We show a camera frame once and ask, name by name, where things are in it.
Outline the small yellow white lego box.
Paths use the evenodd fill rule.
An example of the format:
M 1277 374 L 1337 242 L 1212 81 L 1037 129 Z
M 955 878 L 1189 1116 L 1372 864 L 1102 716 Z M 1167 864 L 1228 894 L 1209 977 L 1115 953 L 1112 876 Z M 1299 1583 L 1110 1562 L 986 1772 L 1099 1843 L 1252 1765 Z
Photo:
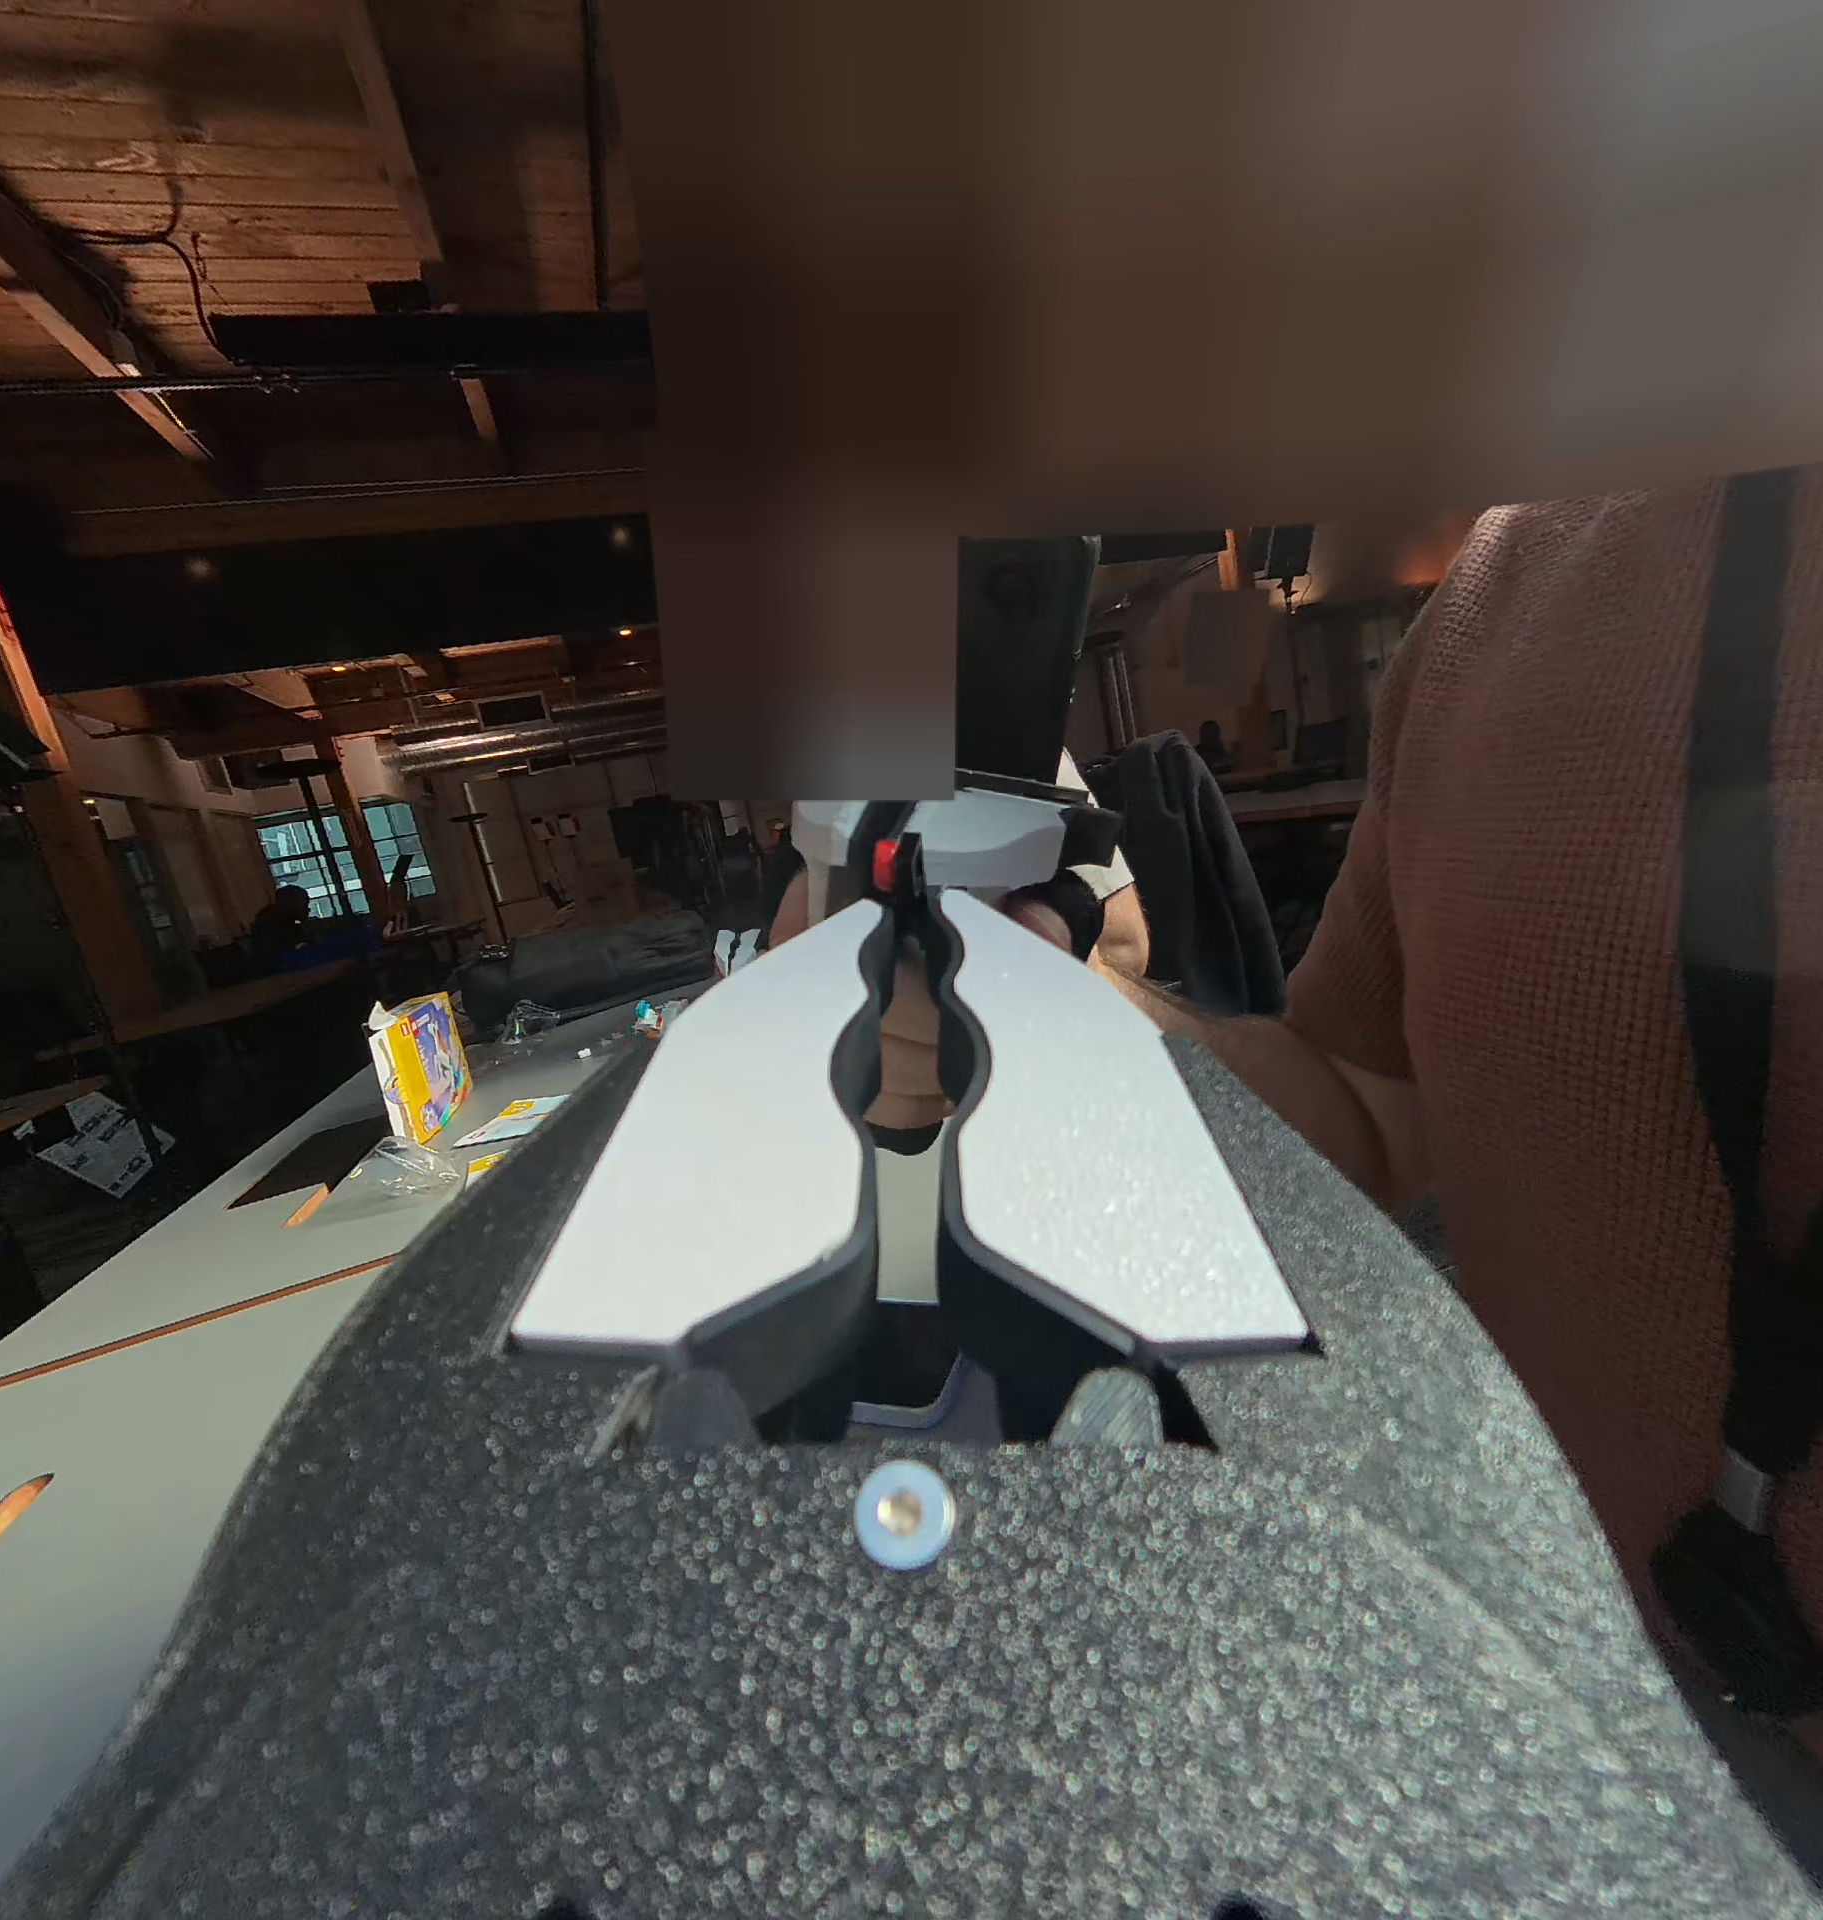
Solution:
M 374 1005 L 370 1062 L 396 1140 L 426 1147 L 471 1088 L 465 1041 L 445 991 Z

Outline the metal ventilation duct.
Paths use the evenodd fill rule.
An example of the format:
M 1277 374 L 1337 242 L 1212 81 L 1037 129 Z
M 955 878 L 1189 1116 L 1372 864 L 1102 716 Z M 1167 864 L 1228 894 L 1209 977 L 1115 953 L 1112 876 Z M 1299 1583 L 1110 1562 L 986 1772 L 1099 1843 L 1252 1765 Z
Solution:
M 622 758 L 667 745 L 667 711 L 661 701 L 590 702 L 560 707 L 544 718 L 515 724 L 396 731 L 379 745 L 387 764 L 408 775 L 457 768 L 503 768 L 566 756 L 566 763 Z

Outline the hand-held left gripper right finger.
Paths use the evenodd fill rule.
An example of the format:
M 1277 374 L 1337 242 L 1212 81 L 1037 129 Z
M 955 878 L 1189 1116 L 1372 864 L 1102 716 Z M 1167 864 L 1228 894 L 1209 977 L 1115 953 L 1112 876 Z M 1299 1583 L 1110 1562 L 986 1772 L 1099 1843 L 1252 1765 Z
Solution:
M 941 1309 L 1021 1408 L 1107 1369 L 1292 1353 L 1309 1322 L 1164 1034 L 1062 946 L 931 899 Z

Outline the white printed paper sheet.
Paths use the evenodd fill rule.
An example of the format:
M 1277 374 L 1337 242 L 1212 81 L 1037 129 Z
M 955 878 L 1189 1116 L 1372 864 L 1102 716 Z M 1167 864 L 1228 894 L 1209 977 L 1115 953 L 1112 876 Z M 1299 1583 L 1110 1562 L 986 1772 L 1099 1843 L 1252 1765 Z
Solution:
M 101 1090 L 86 1090 L 16 1128 L 26 1151 L 92 1192 L 125 1199 L 141 1186 L 176 1140 L 148 1127 Z

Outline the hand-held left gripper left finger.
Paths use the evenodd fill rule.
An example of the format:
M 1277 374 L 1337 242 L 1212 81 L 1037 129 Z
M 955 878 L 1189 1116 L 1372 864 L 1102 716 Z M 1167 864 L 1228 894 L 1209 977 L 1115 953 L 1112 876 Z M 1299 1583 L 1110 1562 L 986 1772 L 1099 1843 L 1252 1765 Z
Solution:
M 860 899 L 674 1022 L 515 1309 L 518 1353 L 724 1375 L 760 1417 L 876 1306 L 865 1112 L 896 960 Z

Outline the arched window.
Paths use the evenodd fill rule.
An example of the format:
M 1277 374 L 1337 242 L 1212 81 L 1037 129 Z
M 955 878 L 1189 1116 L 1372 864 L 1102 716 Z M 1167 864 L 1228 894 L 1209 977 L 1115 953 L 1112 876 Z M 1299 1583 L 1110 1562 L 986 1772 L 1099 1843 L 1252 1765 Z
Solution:
M 395 868 L 408 857 L 405 888 L 410 899 L 430 899 L 437 881 L 422 847 L 418 814 L 408 802 L 365 802 L 365 819 L 370 843 L 381 865 L 381 876 L 392 878 Z M 260 850 L 267 857 L 273 884 L 301 886 L 320 916 L 336 916 L 342 906 L 366 912 L 370 902 L 353 855 L 348 847 L 343 821 L 330 808 L 320 808 L 320 819 L 308 811 L 280 811 L 255 819 Z

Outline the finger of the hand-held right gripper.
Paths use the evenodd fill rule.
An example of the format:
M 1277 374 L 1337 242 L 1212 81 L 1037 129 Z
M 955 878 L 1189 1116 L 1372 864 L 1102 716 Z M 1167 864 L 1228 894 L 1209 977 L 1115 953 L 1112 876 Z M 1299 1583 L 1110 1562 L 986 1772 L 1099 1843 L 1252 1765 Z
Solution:
M 955 795 L 915 805 L 924 888 L 998 899 L 1054 881 L 1069 865 L 1073 803 L 1021 795 Z
M 899 842 L 914 802 L 798 802 L 790 837 L 804 857 L 806 919 L 829 919 L 857 899 L 889 899 L 893 881 L 875 881 L 875 850 Z

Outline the white smartphone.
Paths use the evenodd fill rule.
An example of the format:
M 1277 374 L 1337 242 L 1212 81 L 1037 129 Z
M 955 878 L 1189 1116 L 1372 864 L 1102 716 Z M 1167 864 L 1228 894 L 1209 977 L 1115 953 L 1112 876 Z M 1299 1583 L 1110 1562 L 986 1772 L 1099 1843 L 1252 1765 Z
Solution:
M 963 1349 L 935 1303 L 876 1303 L 845 1381 L 851 1428 L 931 1426 Z

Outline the person's right hand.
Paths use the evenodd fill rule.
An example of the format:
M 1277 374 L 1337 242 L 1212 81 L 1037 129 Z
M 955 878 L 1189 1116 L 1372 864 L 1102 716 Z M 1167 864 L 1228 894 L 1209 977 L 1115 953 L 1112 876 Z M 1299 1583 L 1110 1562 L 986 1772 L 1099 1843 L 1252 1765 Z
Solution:
M 953 1106 L 941 1082 L 941 1008 L 924 963 L 905 958 L 878 1029 L 878 1092 L 867 1124 L 887 1133 L 941 1127 Z

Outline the black jacket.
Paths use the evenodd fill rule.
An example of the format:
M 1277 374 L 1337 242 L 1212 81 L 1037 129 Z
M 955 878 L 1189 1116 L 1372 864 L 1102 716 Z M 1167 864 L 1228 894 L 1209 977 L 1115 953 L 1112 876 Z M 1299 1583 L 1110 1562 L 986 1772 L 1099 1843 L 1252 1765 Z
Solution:
M 1211 1014 L 1282 1018 L 1286 973 L 1261 878 L 1187 734 L 1145 736 L 1082 775 L 1123 821 L 1148 981 Z

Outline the black duffel bag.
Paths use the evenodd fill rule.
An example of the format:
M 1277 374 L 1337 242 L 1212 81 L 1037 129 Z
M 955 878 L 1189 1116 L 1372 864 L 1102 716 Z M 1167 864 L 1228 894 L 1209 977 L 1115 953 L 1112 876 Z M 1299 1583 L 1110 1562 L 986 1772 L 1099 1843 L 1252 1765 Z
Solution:
M 480 1033 L 501 1031 L 515 1005 L 560 1014 L 655 1001 L 713 970 L 716 933 L 700 914 L 636 916 L 601 927 L 554 927 L 469 955 L 451 977 Z

